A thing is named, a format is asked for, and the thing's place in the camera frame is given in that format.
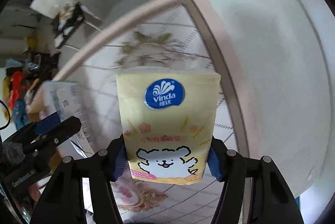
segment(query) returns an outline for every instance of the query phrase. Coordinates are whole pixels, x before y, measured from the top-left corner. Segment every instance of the cartoon bear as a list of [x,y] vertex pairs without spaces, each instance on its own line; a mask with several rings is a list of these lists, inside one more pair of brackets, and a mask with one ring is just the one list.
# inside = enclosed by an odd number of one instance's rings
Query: cartoon bear
[[140,169],[158,178],[186,178],[195,174],[198,169],[192,169],[192,167],[198,162],[198,159],[192,157],[185,161],[183,158],[190,154],[190,148],[184,145],[176,150],[164,148],[146,151],[140,148],[136,152],[137,157],[145,161],[138,163]]

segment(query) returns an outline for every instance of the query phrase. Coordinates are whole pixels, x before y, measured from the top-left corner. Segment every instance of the yellow streak decoration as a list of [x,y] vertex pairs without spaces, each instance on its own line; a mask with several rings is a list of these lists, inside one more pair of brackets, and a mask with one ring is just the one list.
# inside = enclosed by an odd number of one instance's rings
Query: yellow streak decoration
[[202,126],[196,133],[195,133],[195,135],[193,135],[193,139],[200,133],[200,132],[202,132],[202,130],[204,129],[204,126]]
[[202,143],[200,143],[199,145],[204,145],[204,144],[207,144],[209,141],[210,141],[211,139],[208,139],[207,141],[205,141],[205,142],[202,142]]
[[129,119],[127,119],[127,120],[129,122],[129,124],[131,125],[131,127],[133,128],[134,133],[137,133],[137,130],[134,128],[133,124],[129,121]]
[[185,117],[184,119],[184,125],[182,125],[182,127],[180,128],[180,132],[183,132],[184,129],[186,128],[187,126],[187,122],[188,122],[188,116]]

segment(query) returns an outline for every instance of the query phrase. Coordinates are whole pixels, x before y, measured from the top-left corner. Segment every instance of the vinda logo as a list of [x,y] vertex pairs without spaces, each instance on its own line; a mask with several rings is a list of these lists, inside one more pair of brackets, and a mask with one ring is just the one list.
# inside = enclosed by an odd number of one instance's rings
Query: vinda logo
[[179,106],[185,97],[184,87],[176,80],[157,80],[147,88],[144,103],[150,109],[164,109]]

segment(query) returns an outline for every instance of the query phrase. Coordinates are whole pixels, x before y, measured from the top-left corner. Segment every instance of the silver screw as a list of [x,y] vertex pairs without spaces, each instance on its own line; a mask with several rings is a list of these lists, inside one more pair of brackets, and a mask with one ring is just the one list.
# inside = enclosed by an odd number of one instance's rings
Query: silver screw
[[107,150],[106,149],[99,150],[98,155],[99,156],[105,156],[105,155],[107,155]]
[[235,156],[235,155],[236,155],[236,151],[233,150],[233,149],[229,149],[229,150],[227,150],[227,154],[228,154],[229,156]]
[[67,163],[71,162],[71,160],[72,160],[72,158],[70,156],[66,156],[66,157],[64,157],[63,162],[67,164]]
[[263,161],[266,163],[271,163],[272,159],[269,156],[264,156]]

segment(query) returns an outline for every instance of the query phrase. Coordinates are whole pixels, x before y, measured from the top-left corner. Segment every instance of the black cable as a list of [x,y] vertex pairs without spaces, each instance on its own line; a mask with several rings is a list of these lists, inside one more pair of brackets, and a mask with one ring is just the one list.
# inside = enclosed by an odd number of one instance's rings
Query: black cable
[[8,122],[7,122],[7,124],[4,125],[3,127],[0,127],[0,130],[3,130],[3,129],[5,129],[6,127],[8,127],[9,124],[10,124],[10,112],[9,112],[8,107],[6,106],[6,104],[5,104],[2,100],[0,100],[0,102],[1,102],[2,105],[5,106],[6,111],[8,112]]

